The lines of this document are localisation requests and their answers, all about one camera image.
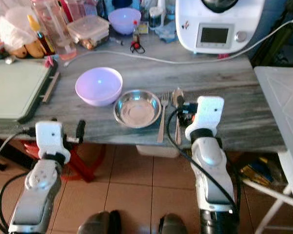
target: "fork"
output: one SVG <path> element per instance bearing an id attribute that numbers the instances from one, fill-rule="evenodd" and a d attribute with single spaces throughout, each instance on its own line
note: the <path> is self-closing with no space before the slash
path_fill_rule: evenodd
<path id="1" fill-rule="evenodd" d="M 163 93 L 161 105 L 163 106 L 160 129 L 158 131 L 157 142 L 162 143 L 164 140 L 164 126 L 165 126 L 165 109 L 168 105 L 169 92 Z"/>

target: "purple bowl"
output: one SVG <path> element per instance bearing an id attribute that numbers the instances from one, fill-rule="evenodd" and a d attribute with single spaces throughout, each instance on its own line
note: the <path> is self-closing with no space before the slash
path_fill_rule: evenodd
<path id="1" fill-rule="evenodd" d="M 97 67 L 83 73 L 76 81 L 78 96 L 92 106 L 106 106 L 121 94 L 123 78 L 109 67 Z"/>
<path id="2" fill-rule="evenodd" d="M 115 31 L 124 35 L 131 34 L 134 29 L 133 22 L 136 20 L 139 25 L 140 19 L 140 11 L 130 7 L 117 9 L 108 15 L 108 20 Z"/>

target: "blue cloth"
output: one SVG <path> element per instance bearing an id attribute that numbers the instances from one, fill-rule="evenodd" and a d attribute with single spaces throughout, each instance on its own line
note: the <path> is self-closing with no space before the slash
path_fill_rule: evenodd
<path id="1" fill-rule="evenodd" d="M 164 27 L 156 28 L 155 33 L 166 43 L 171 43 L 178 40 L 175 21 L 166 24 Z"/>

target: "metal bowl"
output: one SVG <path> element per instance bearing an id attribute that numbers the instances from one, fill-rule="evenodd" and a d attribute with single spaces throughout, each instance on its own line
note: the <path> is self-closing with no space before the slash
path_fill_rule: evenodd
<path id="1" fill-rule="evenodd" d="M 160 100 L 145 90 L 131 90 L 116 102 L 113 114 L 117 122 L 130 128 L 144 128 L 154 123 L 161 114 Z"/>

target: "marble countertop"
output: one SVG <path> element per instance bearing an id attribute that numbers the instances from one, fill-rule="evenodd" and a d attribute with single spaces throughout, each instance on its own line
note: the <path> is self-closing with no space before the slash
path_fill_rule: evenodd
<path id="1" fill-rule="evenodd" d="M 102 45 L 98 50 L 131 53 L 131 38 L 124 38 L 124 46 L 114 42 Z M 165 44 L 156 35 L 143 35 L 144 56 L 173 61 L 206 60 L 215 58 L 194 55 L 179 42 Z M 88 53 L 81 49 L 79 54 Z M 112 105 L 92 107 L 83 102 L 75 93 L 75 82 L 86 70 L 107 66 L 116 69 L 123 76 L 123 91 L 145 89 L 158 97 L 163 92 L 183 89 L 186 101 L 196 101 L 200 95 L 217 95 L 225 99 L 218 136 L 224 149 L 235 151 L 285 150 L 285 145 L 262 89 L 246 56 L 217 62 L 192 65 L 170 65 L 160 62 L 129 58 L 112 54 L 82 56 L 64 67 L 60 62 L 61 79 L 47 105 L 40 105 L 35 116 L 25 125 L 0 123 L 0 138 L 6 138 L 23 126 L 34 126 L 37 121 L 56 117 L 63 123 L 68 136 L 74 136 L 80 119 L 86 121 L 84 140 L 96 143 L 159 145 L 157 134 L 160 118 L 143 129 L 130 129 L 116 122 Z M 169 106 L 166 117 L 173 110 Z M 175 123 L 171 123 L 174 134 Z M 169 145 L 167 136 L 163 144 Z M 183 136 L 182 145 L 189 147 Z"/>

